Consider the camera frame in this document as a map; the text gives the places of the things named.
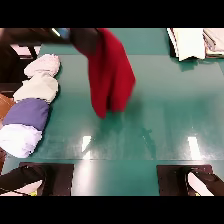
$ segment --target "rolled purple cloth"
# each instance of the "rolled purple cloth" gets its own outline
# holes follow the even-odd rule
[[[49,105],[44,100],[24,99],[11,107],[2,124],[3,126],[23,124],[43,131],[47,122],[48,111]]]

